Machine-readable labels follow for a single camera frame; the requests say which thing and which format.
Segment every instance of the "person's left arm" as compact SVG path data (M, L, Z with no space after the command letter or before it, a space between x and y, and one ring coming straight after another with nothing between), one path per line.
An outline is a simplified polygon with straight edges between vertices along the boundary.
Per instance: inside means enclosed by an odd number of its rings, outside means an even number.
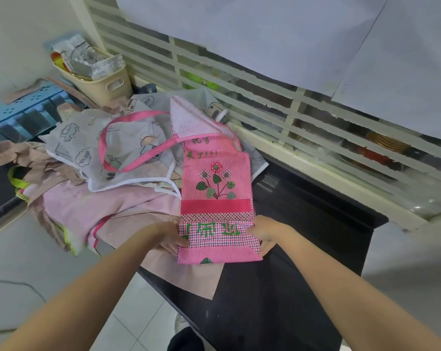
M47 302L0 351L89 350L147 252L161 243L189 245L173 223L147 226Z

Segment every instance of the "beige basket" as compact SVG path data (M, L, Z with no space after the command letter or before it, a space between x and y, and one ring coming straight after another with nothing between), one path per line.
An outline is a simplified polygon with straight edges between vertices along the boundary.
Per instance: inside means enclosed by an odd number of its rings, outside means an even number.
M111 57L112 55L98 48L94 48L95 51ZM126 96L128 98L132 95L131 83L126 72L126 67L115 72L114 74L102 78L97 81L84 81L75 76L72 76L69 72L60 69L54 65L61 75L72 82L79 91L85 94L89 99L99 107L103 107L108 102L117 99L118 97Z

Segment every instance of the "person's left hand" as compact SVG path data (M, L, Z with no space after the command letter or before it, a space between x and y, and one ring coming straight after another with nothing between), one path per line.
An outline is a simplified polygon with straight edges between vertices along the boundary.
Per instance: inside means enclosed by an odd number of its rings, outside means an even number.
M160 247L171 253L178 255L178 246L188 247L189 241L178 234L178 225L173 222L163 222L154 224L154 228L160 235Z

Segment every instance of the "black pants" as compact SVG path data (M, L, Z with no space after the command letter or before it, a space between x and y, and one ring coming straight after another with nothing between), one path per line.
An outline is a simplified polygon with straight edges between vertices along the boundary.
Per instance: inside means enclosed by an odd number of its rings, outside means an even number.
M204 351L203 341L187 327L172 337L167 351Z

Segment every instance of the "person's right arm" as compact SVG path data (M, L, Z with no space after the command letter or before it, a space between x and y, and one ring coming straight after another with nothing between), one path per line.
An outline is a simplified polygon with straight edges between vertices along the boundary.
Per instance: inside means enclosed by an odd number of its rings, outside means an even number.
M441 351L441 339L288 225L257 216L248 234L275 241L297 266L353 351Z

